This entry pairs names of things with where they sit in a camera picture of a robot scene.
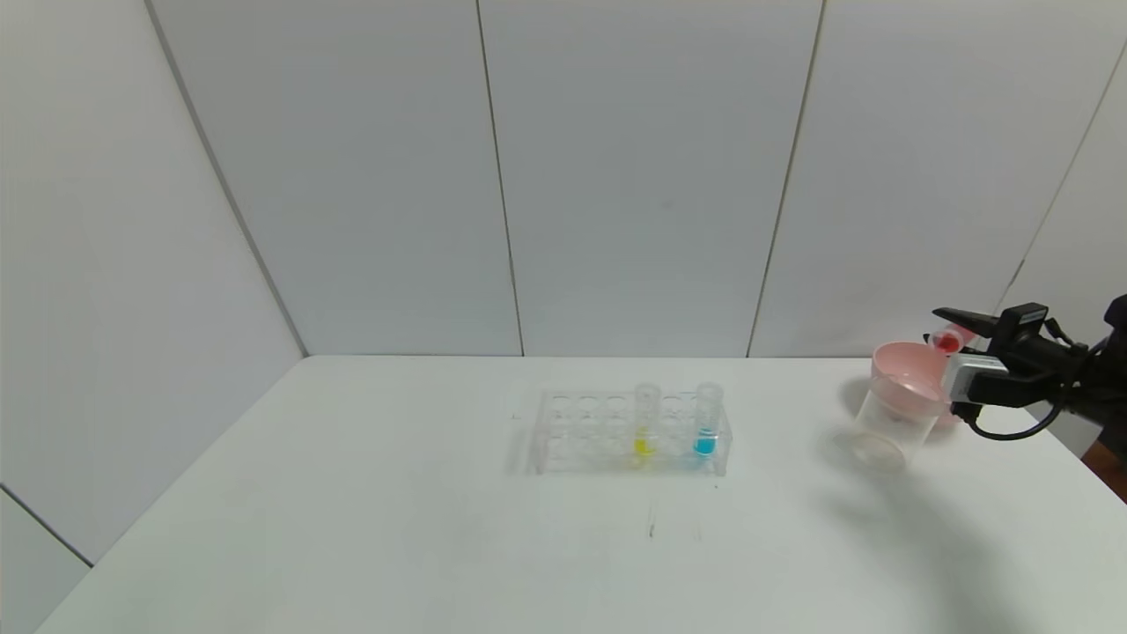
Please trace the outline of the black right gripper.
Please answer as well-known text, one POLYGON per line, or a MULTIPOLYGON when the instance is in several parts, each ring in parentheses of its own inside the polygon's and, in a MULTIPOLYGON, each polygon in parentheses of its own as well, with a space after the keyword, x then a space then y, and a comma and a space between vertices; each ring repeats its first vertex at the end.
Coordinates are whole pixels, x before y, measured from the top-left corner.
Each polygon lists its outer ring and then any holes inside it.
POLYGON ((1021 304, 999 316, 942 306, 934 316, 967 332, 933 332, 924 341, 941 356, 958 352, 999 358, 1010 370, 1071 370, 1079 365, 1079 342, 1064 332, 1048 309, 1021 304))

